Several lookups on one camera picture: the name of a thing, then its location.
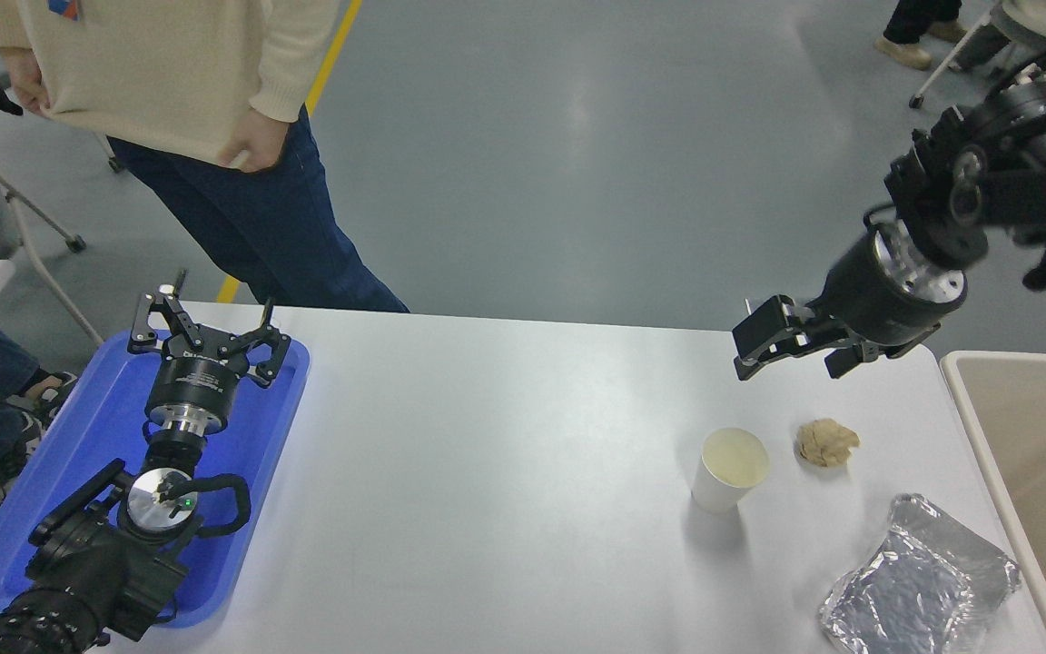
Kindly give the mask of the standing person's left hand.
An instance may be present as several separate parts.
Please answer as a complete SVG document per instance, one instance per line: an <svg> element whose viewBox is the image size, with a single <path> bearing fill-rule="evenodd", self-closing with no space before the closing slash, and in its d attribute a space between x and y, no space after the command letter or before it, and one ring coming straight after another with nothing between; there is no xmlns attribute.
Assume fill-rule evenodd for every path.
<svg viewBox="0 0 1046 654"><path fill-rule="evenodd" d="M217 165L241 173L264 173L278 164L291 123L249 109L217 154Z"/></svg>

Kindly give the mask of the standing person's right hand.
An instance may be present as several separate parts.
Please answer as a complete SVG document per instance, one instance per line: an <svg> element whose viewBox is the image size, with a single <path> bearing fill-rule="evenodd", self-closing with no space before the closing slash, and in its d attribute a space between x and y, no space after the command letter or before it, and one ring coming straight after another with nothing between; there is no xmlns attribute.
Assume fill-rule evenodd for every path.
<svg viewBox="0 0 1046 654"><path fill-rule="evenodd" d="M0 58L12 78L12 88L18 103L30 113L49 116L50 94L44 85L35 51L26 48L0 48Z"/></svg>

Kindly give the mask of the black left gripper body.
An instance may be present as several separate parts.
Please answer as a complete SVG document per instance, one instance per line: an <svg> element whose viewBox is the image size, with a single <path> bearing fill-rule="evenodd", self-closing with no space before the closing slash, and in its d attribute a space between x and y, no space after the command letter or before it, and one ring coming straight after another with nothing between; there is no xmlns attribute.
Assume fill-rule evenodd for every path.
<svg viewBox="0 0 1046 654"><path fill-rule="evenodd" d="M144 407L146 418L163 422L170 407L188 405L206 412L210 423L227 422L241 377L248 373L248 355L221 344L196 352L185 335L163 341L161 354Z"/></svg>

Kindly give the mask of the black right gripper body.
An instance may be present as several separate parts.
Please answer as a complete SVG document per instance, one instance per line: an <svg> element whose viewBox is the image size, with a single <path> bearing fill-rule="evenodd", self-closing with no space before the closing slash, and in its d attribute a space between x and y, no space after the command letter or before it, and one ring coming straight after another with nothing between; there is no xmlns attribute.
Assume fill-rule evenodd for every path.
<svg viewBox="0 0 1046 654"><path fill-rule="evenodd" d="M868 229L832 264L809 307L845 328L861 361L899 359L941 326L943 269L905 229Z"/></svg>

